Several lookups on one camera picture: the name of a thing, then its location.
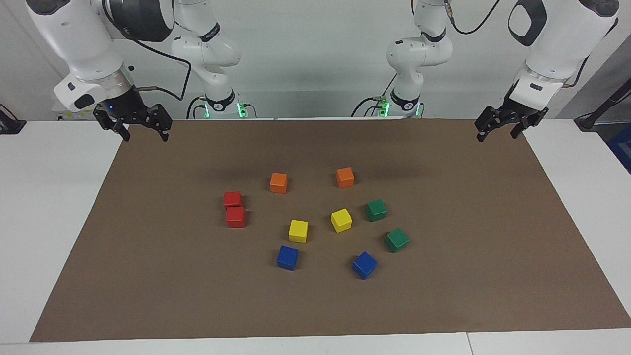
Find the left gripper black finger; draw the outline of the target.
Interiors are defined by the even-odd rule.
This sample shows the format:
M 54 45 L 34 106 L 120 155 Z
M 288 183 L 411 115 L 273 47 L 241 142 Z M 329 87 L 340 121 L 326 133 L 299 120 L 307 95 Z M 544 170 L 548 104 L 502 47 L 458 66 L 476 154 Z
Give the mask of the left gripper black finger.
M 475 120 L 475 127 L 478 131 L 476 139 L 482 143 L 487 135 L 508 122 L 508 111 L 504 108 L 493 108 L 487 106 Z
M 541 122 L 541 120 L 545 117 L 547 111 L 538 111 L 532 115 L 523 116 L 519 118 L 519 121 L 515 124 L 514 128 L 511 130 L 511 137 L 516 139 L 518 135 L 520 135 L 523 130 L 527 130 L 529 127 L 536 127 Z

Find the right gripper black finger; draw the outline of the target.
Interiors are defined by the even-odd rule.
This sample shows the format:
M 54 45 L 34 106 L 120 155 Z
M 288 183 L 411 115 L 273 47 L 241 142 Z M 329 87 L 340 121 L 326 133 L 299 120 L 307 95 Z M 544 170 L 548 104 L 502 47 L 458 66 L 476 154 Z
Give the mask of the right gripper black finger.
M 125 142 L 129 141 L 131 135 L 126 126 L 124 126 L 124 122 L 121 119 L 113 119 L 110 117 L 102 106 L 95 106 L 93 110 L 93 117 L 103 130 L 113 131 L 120 135 Z
M 144 127 L 157 131 L 163 142 L 168 141 L 172 119 L 162 104 L 146 107 L 140 113 L 140 123 Z

